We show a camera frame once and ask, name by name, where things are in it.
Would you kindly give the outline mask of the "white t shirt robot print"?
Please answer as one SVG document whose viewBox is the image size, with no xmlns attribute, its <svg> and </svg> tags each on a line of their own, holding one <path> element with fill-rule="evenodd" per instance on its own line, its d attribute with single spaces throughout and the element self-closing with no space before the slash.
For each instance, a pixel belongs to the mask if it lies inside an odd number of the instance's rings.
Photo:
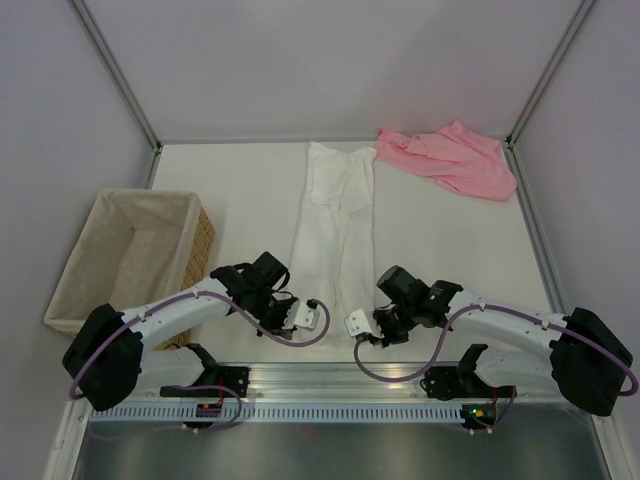
<svg viewBox="0 0 640 480">
<path fill-rule="evenodd" d="M 343 320 L 374 306 L 375 156 L 372 147 L 344 152 L 317 142 L 307 150 L 289 267 L 293 291 L 329 308 L 324 345 L 346 341 Z"/>
</svg>

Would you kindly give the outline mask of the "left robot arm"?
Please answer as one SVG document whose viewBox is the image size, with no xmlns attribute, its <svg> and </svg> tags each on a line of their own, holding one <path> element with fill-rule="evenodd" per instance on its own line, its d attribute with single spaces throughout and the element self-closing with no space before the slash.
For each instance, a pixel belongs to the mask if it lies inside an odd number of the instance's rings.
<svg viewBox="0 0 640 480">
<path fill-rule="evenodd" d="M 108 410 L 136 390 L 185 386 L 206 396 L 218 384 L 217 370 L 194 347 L 161 351 L 159 345 L 186 330 L 232 313 L 244 316 L 264 336 L 287 343 L 300 300 L 280 292 L 288 269 L 265 252 L 252 263 L 218 267 L 194 286 L 124 311 L 106 303 L 88 316 L 62 359 L 72 378 L 69 396 Z"/>
</svg>

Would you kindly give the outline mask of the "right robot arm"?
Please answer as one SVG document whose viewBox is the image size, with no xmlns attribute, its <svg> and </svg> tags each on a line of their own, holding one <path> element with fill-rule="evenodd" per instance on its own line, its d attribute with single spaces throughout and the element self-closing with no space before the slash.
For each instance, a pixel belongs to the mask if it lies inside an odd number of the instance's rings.
<svg viewBox="0 0 640 480">
<path fill-rule="evenodd" d="M 457 283 L 428 285 L 400 266 L 390 267 L 376 285 L 390 300 L 373 313 L 378 328 L 373 337 L 384 346 L 407 342 L 417 326 L 508 345 L 507 351 L 486 344 L 467 348 L 455 374 L 465 397 L 511 388 L 559 393 L 587 413 L 606 417 L 619 397 L 638 391 L 631 353 L 590 310 L 575 308 L 569 315 L 523 310 Z"/>
</svg>

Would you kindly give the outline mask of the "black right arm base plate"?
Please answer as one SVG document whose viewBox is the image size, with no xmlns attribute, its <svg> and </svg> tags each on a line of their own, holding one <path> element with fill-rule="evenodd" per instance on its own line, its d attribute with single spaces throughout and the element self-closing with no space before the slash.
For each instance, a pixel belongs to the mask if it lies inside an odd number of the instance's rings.
<svg viewBox="0 0 640 480">
<path fill-rule="evenodd" d="M 509 398 L 511 386 L 491 387 L 475 373 L 459 371 L 455 366 L 434 366 L 419 382 L 430 399 L 450 401 L 455 399 Z"/>
</svg>

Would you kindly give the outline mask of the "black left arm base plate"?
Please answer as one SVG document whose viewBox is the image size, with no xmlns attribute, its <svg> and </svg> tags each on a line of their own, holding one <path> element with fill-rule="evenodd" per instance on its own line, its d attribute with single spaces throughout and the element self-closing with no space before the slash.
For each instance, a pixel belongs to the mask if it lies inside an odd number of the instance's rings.
<svg viewBox="0 0 640 480">
<path fill-rule="evenodd" d="M 164 386 L 160 388 L 163 398 L 245 398 L 250 384 L 249 367 L 218 366 L 215 370 L 206 369 L 203 374 L 188 387 Z"/>
</svg>

